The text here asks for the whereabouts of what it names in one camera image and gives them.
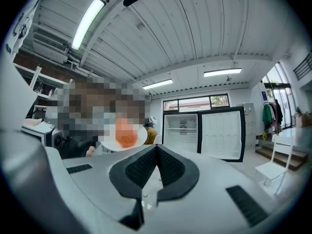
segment green jacket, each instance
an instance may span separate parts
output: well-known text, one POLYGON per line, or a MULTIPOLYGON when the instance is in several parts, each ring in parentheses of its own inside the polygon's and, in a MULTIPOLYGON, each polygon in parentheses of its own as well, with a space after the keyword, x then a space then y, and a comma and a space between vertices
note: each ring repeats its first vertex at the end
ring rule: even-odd
POLYGON ((272 116, 268 105, 264 105, 262 120, 264 123, 264 129, 268 129, 272 124, 272 116))

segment orange food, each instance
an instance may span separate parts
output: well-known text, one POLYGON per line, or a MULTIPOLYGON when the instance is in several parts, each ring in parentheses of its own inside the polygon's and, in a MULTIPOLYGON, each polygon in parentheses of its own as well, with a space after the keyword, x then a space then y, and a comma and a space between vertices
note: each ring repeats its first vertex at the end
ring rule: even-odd
POLYGON ((133 125, 128 124, 127 119, 116 119, 116 141, 122 147, 131 147, 136 143, 137 131, 133 130, 133 125))

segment railing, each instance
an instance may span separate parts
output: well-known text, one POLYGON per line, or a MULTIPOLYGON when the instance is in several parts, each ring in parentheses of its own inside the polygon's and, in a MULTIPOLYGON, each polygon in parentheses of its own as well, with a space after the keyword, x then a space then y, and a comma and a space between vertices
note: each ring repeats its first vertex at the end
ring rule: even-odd
POLYGON ((297 79, 300 80, 303 78, 308 72, 312 70, 312 50, 308 54, 308 56, 296 67, 293 71, 297 76, 297 79))

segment plate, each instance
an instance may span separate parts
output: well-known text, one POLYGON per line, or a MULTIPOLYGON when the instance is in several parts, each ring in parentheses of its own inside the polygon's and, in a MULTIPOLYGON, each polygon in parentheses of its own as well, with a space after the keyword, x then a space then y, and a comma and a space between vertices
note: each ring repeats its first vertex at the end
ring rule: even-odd
POLYGON ((110 132, 109 136, 101 136, 101 137, 99 137, 99 139, 100 139, 101 144, 104 147, 106 147, 107 149, 109 149, 113 152, 125 151, 128 149, 132 149, 135 147, 142 146, 142 145, 144 145, 144 143, 147 139, 147 131, 142 125, 139 125, 136 143, 131 147, 122 147, 116 141, 116 125, 110 125, 110 131, 109 132, 110 132))

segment white refrigerator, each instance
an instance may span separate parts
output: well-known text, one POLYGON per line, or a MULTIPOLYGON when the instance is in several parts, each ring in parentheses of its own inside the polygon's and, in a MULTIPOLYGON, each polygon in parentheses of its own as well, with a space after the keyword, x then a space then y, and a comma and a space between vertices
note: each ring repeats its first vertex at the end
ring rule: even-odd
POLYGON ((242 162, 245 150, 243 107, 164 113, 162 144, 229 162, 242 162))

